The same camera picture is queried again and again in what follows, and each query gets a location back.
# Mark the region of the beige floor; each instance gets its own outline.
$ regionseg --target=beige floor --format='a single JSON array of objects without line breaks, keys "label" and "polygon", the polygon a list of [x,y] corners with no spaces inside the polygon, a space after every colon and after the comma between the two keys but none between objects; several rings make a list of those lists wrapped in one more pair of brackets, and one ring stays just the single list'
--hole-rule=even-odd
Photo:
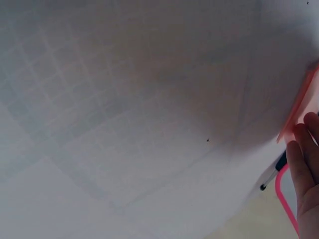
[{"label": "beige floor", "polygon": [[274,181],[256,199],[205,239],[297,239],[277,195]]}]

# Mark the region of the finger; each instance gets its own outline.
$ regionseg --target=finger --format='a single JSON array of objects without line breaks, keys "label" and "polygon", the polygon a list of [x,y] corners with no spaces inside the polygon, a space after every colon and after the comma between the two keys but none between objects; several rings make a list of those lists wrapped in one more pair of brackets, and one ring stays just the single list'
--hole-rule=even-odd
[{"label": "finger", "polygon": [[302,123],[296,125],[294,129],[296,141],[298,142],[305,162],[314,178],[315,183],[319,183],[319,148],[313,141],[306,126]]},{"label": "finger", "polygon": [[315,182],[296,141],[287,144],[286,153],[297,199],[301,200],[305,193],[315,186]]},{"label": "finger", "polygon": [[319,116],[313,112],[308,113],[304,117],[304,122],[316,142],[319,143]]}]

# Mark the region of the white sheet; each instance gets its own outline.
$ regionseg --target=white sheet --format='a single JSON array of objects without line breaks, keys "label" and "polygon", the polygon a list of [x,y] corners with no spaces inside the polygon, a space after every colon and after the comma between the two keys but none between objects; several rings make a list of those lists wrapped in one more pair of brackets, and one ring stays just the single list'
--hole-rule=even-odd
[{"label": "white sheet", "polygon": [[200,239],[250,198],[316,1],[4,0],[0,235]]}]

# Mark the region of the orange paper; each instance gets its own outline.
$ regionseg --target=orange paper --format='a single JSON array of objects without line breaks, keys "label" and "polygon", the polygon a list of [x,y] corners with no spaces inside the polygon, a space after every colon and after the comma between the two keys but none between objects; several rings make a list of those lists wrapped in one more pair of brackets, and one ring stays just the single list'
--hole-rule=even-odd
[{"label": "orange paper", "polygon": [[292,111],[289,117],[279,133],[277,142],[282,138],[288,143],[295,140],[293,135],[293,128],[298,123],[304,122],[304,116],[309,112],[318,113],[319,107],[319,64],[308,70],[306,73],[305,81],[303,82],[295,103],[293,105]]}]

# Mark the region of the human hand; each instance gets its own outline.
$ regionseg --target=human hand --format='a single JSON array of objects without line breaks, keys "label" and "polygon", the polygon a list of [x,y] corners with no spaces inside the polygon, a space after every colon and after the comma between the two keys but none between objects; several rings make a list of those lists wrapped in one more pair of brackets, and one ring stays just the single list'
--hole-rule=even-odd
[{"label": "human hand", "polygon": [[294,129],[296,141],[287,145],[287,162],[297,196],[301,239],[319,238],[319,117],[308,113]]}]

